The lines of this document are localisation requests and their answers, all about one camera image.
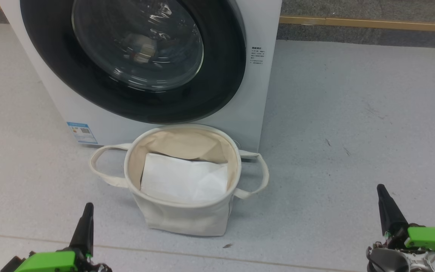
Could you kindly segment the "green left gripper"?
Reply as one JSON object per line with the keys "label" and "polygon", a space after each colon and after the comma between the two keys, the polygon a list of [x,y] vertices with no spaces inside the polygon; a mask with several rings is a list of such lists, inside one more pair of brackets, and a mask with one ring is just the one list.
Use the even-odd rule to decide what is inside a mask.
{"label": "green left gripper", "polygon": [[104,263],[93,263],[94,204],[86,203],[69,247],[55,252],[33,252],[13,257],[1,272],[111,272]]}

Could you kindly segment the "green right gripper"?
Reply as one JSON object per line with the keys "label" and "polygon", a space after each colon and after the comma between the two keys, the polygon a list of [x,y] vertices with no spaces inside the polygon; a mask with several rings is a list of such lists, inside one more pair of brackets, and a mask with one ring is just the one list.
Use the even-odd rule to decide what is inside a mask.
{"label": "green right gripper", "polygon": [[433,272],[435,227],[410,224],[384,184],[376,187],[385,242],[368,247],[368,272]]}

